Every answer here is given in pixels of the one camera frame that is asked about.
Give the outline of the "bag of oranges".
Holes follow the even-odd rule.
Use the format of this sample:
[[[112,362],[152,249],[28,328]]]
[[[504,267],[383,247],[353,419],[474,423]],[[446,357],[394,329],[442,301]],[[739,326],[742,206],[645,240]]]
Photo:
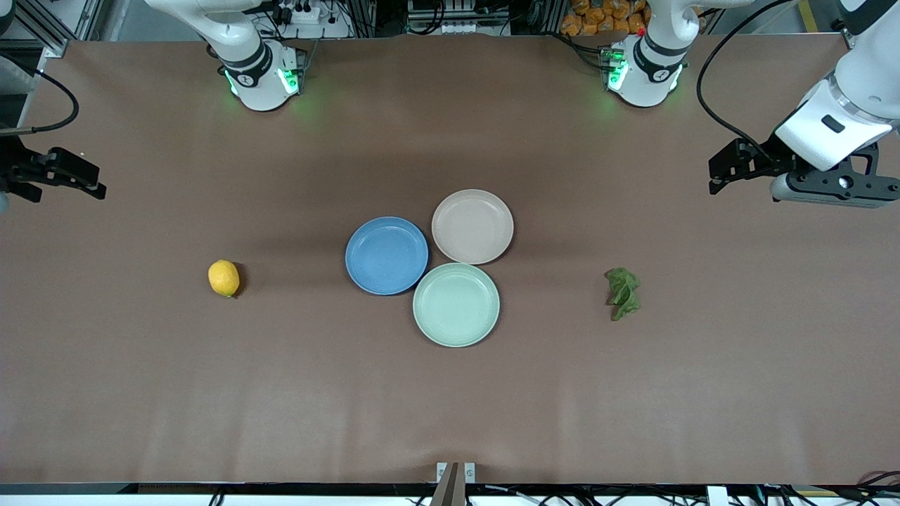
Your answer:
[[[650,17],[646,0],[567,0],[559,32],[568,37],[602,32],[642,35]]]

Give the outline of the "aluminium frame profile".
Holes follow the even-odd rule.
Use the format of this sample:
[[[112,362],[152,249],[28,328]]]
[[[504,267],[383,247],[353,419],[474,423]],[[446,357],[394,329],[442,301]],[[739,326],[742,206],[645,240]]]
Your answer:
[[[0,51],[60,58],[72,41],[102,38],[115,0],[0,0]]]

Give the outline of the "blue plate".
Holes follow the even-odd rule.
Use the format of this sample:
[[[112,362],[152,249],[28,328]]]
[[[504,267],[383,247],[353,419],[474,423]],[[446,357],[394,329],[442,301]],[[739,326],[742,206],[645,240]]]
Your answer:
[[[350,279],[369,294],[401,294],[418,283],[430,263],[422,230],[398,216],[380,216],[358,227],[346,247]]]

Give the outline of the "small metal bracket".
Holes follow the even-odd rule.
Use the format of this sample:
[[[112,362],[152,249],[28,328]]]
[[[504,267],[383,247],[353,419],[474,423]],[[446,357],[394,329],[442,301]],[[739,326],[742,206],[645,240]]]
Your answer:
[[[449,467],[449,464],[446,462],[439,462],[436,464],[436,479],[434,483],[436,484],[443,476],[444,471]],[[477,468],[476,464],[473,462],[465,462],[459,465],[459,472],[464,474],[464,481],[467,484],[476,484],[477,483]]]

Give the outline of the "brown table cover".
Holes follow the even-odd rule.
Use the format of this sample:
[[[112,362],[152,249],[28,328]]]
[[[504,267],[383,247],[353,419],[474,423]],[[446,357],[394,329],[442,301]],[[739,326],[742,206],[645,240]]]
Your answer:
[[[900,469],[900,202],[708,193],[732,135],[679,86],[637,109],[543,37],[325,41],[251,112],[200,42],[77,43],[100,167],[0,215],[0,481],[854,484]],[[506,202],[497,326],[464,349],[348,278],[377,216]],[[234,298],[208,268],[233,262]],[[605,273],[639,311],[611,320]]]

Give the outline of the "mint green plate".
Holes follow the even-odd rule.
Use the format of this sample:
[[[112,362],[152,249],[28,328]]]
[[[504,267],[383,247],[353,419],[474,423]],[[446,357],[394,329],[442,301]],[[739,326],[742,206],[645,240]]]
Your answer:
[[[415,288],[412,311],[418,329],[444,348],[482,342],[499,320],[497,285],[481,268],[462,263],[438,266]]]

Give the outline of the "green lettuce leaf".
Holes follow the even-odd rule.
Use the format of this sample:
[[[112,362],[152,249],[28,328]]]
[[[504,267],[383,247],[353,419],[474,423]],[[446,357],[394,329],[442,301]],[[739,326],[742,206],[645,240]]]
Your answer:
[[[611,320],[620,321],[626,315],[640,310],[641,303],[636,290],[641,282],[635,273],[626,268],[613,268],[605,273],[605,278],[610,286],[607,304],[614,307]]]

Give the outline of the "beige plate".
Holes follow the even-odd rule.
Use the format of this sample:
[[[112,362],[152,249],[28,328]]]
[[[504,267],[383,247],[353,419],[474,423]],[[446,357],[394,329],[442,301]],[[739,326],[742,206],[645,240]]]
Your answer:
[[[508,205],[497,195],[466,189],[448,195],[432,215],[431,233],[447,259],[488,264],[507,251],[515,232]]]

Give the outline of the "yellow lemon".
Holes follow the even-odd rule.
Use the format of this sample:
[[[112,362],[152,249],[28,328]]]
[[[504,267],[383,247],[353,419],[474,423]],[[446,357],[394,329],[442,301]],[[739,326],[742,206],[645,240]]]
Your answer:
[[[239,291],[240,278],[237,266],[227,260],[214,262],[207,270],[207,279],[212,291],[226,298],[234,298]]]

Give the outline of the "white power strip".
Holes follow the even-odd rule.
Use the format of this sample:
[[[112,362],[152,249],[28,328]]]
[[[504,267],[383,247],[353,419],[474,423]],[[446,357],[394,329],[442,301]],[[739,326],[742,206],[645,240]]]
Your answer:
[[[279,27],[318,25],[328,10],[319,0],[271,0],[266,15]]]

